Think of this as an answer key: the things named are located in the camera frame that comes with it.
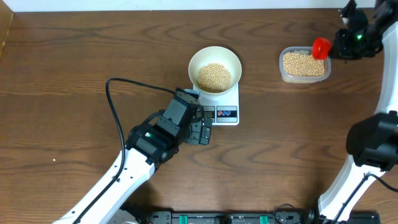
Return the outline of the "red plastic measuring scoop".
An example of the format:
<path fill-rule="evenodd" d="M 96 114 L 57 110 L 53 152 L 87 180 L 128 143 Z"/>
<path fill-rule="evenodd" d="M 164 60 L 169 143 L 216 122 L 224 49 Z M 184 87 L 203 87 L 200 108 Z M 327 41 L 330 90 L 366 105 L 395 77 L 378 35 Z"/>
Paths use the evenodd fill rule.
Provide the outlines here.
<path fill-rule="evenodd" d="M 325 60 L 328 58 L 329 51 L 331 50 L 331 43 L 328 39 L 318 37 L 312 45 L 312 56 L 316 60 Z"/>

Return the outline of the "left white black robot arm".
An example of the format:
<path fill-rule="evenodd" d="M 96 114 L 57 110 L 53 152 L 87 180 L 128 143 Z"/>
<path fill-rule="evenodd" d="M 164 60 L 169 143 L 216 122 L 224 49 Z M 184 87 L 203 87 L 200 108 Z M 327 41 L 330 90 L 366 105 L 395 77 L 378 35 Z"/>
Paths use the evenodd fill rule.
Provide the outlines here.
<path fill-rule="evenodd" d="M 212 120 L 205 117 L 196 90 L 174 92 L 168 107 L 130 130 L 124 147 L 102 178 L 58 223 L 107 223 L 183 143 L 207 145 Z"/>

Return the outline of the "white digital kitchen scale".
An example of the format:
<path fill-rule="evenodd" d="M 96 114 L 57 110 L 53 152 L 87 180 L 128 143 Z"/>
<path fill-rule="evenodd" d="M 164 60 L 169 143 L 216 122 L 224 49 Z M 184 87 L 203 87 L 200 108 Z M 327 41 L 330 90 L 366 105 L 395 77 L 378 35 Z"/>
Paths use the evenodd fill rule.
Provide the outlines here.
<path fill-rule="evenodd" d="M 205 117 L 211 118 L 214 126 L 236 126 L 239 124 L 239 85 L 221 96 L 210 96 L 196 87 L 200 94 Z"/>

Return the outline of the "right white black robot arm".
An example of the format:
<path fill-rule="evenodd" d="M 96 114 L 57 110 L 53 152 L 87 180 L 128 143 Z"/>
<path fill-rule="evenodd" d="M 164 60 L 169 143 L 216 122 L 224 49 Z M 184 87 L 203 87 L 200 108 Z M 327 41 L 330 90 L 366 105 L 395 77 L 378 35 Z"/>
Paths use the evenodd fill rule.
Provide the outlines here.
<path fill-rule="evenodd" d="M 373 21 L 349 1 L 345 23 L 330 42 L 317 38 L 315 59 L 359 60 L 384 53 L 382 86 L 374 115 L 354 124 L 346 139 L 348 157 L 329 189 L 317 200 L 310 223 L 347 223 L 368 187 L 397 165 L 397 1 L 376 1 Z"/>

